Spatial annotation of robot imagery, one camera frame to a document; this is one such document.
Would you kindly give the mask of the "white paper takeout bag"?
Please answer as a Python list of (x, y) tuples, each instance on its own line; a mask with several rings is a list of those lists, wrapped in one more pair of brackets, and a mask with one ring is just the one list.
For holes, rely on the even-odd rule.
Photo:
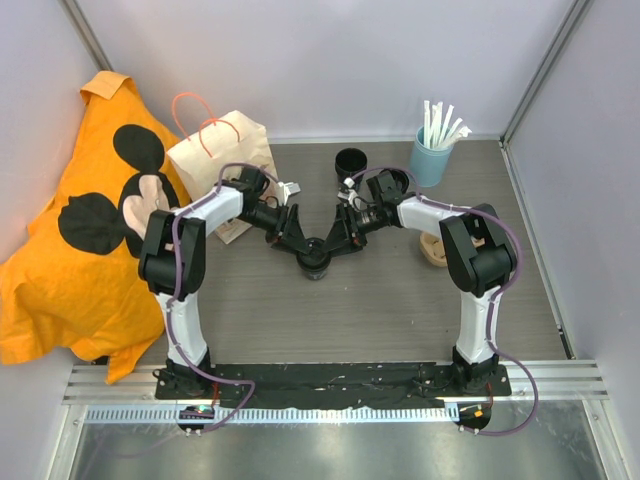
[(279, 182), (264, 126), (239, 111), (210, 117), (168, 150), (191, 202), (166, 220), (178, 254), (202, 252), (215, 233), (228, 244), (250, 226), (267, 231)]

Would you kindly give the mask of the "black cup lid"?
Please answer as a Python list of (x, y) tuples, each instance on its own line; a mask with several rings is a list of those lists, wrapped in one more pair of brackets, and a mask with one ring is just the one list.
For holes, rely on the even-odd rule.
[(298, 265), (308, 271), (323, 270), (331, 262), (331, 255), (323, 251), (324, 240), (317, 237), (310, 237), (306, 240), (309, 251), (307, 253), (298, 252), (296, 261)]

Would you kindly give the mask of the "dark coffee cup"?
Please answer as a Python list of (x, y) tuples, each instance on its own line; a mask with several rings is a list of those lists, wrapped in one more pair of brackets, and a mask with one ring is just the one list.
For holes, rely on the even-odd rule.
[(318, 266), (318, 267), (302, 265), (301, 270), (307, 279), (312, 281), (319, 281), (326, 276), (328, 267), (326, 265)]

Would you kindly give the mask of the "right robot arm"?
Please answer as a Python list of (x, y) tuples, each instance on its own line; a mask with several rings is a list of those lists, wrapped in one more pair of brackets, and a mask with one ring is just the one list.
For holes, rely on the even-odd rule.
[(366, 235), (386, 227), (428, 233), (444, 248), (446, 268), (461, 292), (458, 339), (452, 349), (449, 385), (465, 395), (477, 393), (497, 373), (494, 341), (504, 290), (517, 275), (518, 245), (493, 207), (460, 207), (428, 199), (400, 187), (391, 169), (367, 181), (371, 199), (354, 190), (358, 173), (342, 182), (334, 224), (322, 245), (330, 257), (360, 251)]

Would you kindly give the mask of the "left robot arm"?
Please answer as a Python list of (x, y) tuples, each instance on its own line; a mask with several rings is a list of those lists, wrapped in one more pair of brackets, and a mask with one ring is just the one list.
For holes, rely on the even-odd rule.
[(239, 219), (264, 230), (268, 242), (287, 252), (310, 251), (298, 222), (298, 207), (287, 205), (300, 186), (278, 181), (258, 167), (237, 166), (241, 169), (237, 178), (220, 178), (202, 198), (149, 217), (138, 273), (160, 305), (168, 336), (166, 366), (154, 372), (158, 399), (200, 399), (220, 381), (214, 376), (198, 308), (211, 233)]

